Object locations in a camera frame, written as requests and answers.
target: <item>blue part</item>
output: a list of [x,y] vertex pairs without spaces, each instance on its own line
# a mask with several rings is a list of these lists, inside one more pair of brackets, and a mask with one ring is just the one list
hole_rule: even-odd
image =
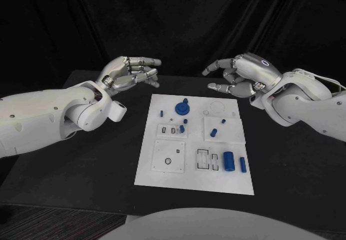
[[241,167],[241,172],[245,173],[247,172],[247,165],[245,165],[245,158],[244,157],[239,158],[239,167]]
[[228,172],[235,171],[235,169],[237,169],[237,167],[235,167],[235,157],[234,157],[234,153],[231,151],[224,152],[224,164],[225,164],[225,170]]
[[176,106],[175,106],[175,111],[179,115],[186,115],[190,111],[190,107],[189,104],[185,102],[180,102]]
[[216,132],[218,132],[218,129],[215,128],[215,129],[211,131],[211,136],[212,136],[212,137],[215,137]]
[[183,133],[185,131],[186,131],[185,126],[180,125],[180,133]]

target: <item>table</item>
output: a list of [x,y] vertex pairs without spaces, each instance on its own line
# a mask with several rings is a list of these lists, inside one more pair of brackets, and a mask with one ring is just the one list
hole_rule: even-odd
[[[65,87],[95,80],[72,72]],[[138,84],[115,96],[127,106],[121,122],[23,154],[0,188],[0,203],[127,215],[176,208],[254,213],[300,228],[346,231],[346,145],[298,122],[278,125],[238,99],[254,196],[134,185],[151,94],[234,98],[206,88],[222,79],[159,76],[160,88]]]

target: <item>white foam block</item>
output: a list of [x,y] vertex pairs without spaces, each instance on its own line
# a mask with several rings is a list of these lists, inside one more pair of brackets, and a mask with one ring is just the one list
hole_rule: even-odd
[[[189,101],[190,111],[187,115],[182,116],[176,113],[175,108],[185,98]],[[219,126],[219,135],[216,134],[222,138],[221,141],[216,138],[208,141],[206,134],[211,135],[211,132],[208,130],[206,133],[205,130],[205,118],[208,122],[211,119],[211,123],[208,123],[211,126],[216,122],[219,123],[219,120],[226,119],[225,125]],[[157,132],[162,129],[159,125],[185,125],[187,133],[182,135],[182,138],[172,137],[169,134],[163,136]],[[226,125],[234,125],[235,128],[231,127],[232,130],[226,130]],[[221,134],[222,128],[231,135],[237,130],[237,135],[231,138],[224,136]],[[241,136],[244,136],[244,128],[235,99],[153,94],[134,184],[162,188],[254,195],[245,138]],[[157,148],[160,148],[156,141],[170,141],[169,145],[172,147],[167,148],[167,152],[163,155],[157,155],[156,153]],[[180,158],[182,155],[176,158],[175,148],[179,145],[175,145],[173,142],[177,142],[177,144],[185,143],[183,160]],[[198,150],[203,150],[202,159],[199,159],[200,157],[198,158]],[[225,171],[224,152],[234,153],[235,171]],[[173,156],[170,164],[164,163],[167,156]],[[241,157],[245,158],[247,173],[241,171]],[[177,168],[172,165],[175,158],[177,159],[175,164],[183,162],[183,172],[180,167]],[[199,170],[196,168],[198,160],[209,163],[209,169]]]

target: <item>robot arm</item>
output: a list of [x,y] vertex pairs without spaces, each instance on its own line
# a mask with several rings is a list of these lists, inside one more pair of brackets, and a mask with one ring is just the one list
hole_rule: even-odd
[[66,140],[79,130],[92,131],[107,118],[118,122],[127,108],[111,97],[140,82],[157,88],[157,70],[150,66],[159,65],[159,59],[120,56],[104,67],[95,82],[2,98],[0,158]]
[[332,93],[316,77],[303,69],[281,74],[273,64],[252,53],[216,60],[202,74],[224,68],[224,78],[231,84],[211,83],[208,87],[241,98],[267,111],[271,119],[288,127],[304,121],[313,129],[346,141],[346,91]]

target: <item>white round object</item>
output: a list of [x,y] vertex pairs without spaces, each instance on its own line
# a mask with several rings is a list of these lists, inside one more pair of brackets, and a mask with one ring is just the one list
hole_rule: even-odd
[[100,240],[323,240],[264,216],[215,208],[180,208],[140,217]]
[[211,109],[215,113],[221,114],[225,112],[225,105],[221,101],[213,101],[211,103]]

